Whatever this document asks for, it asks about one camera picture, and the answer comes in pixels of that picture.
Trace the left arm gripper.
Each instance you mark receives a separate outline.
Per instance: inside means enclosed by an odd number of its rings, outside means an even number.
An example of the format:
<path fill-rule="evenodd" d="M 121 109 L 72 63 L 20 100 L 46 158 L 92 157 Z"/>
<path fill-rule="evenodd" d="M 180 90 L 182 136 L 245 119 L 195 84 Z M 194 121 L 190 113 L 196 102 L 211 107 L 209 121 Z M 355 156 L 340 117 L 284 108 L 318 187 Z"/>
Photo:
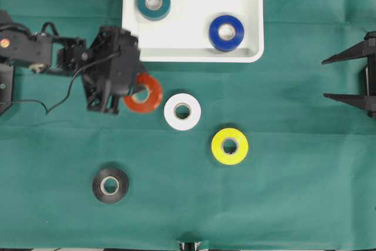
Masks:
<path fill-rule="evenodd" d="M 81 38 L 56 37 L 57 43 L 62 45 L 58 50 L 56 66 L 71 74 L 66 96 L 55 104 L 56 107 L 64 104 L 71 95 L 73 83 L 78 77 L 82 80 L 83 90 L 86 98 L 86 108 L 92 112 L 117 115 L 119 113 L 119 102 L 123 96 L 105 95 L 100 90 L 99 65 L 106 62 L 110 57 L 105 56 L 105 35 L 100 31 L 90 46 Z M 142 62 L 137 64 L 137 75 L 148 74 L 147 68 Z M 130 88 L 129 95 L 145 91 L 144 85 L 134 85 Z"/>

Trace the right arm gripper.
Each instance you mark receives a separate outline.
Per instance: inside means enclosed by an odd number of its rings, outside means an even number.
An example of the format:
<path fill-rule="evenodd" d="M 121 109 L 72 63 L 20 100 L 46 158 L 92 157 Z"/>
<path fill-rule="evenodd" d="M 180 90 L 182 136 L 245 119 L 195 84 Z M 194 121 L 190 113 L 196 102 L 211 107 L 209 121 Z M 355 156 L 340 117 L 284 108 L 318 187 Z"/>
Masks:
<path fill-rule="evenodd" d="M 364 41 L 323 60 L 322 64 L 324 65 L 366 57 L 367 95 L 324 93 L 323 96 L 358 109 L 368 110 L 368 116 L 375 119 L 375 31 L 368 32 L 364 37 Z"/>

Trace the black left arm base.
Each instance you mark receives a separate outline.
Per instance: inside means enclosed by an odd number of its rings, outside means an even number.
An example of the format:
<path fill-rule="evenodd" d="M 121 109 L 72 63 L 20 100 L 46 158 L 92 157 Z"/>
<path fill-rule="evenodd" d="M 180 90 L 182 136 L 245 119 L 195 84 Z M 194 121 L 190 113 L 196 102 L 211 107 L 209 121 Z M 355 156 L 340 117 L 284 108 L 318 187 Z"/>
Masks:
<path fill-rule="evenodd" d="M 2 115 L 11 106 L 14 81 L 14 67 L 2 63 L 0 76 L 0 114 Z"/>

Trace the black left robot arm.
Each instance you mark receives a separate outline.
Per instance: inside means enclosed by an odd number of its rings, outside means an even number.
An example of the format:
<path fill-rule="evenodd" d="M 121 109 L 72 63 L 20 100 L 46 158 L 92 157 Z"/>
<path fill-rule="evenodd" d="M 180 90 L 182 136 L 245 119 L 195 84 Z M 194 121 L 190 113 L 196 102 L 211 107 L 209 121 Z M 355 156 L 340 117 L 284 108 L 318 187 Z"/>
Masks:
<path fill-rule="evenodd" d="M 115 25 L 102 25 L 91 45 L 80 37 L 61 36 L 54 23 L 45 22 L 33 33 L 1 11 L 1 112 L 17 101 L 13 99 L 16 66 L 34 73 L 80 77 L 87 109 L 118 114 L 122 97 L 132 96 L 143 87 L 139 75 L 147 70 L 140 60 L 138 38 Z"/>

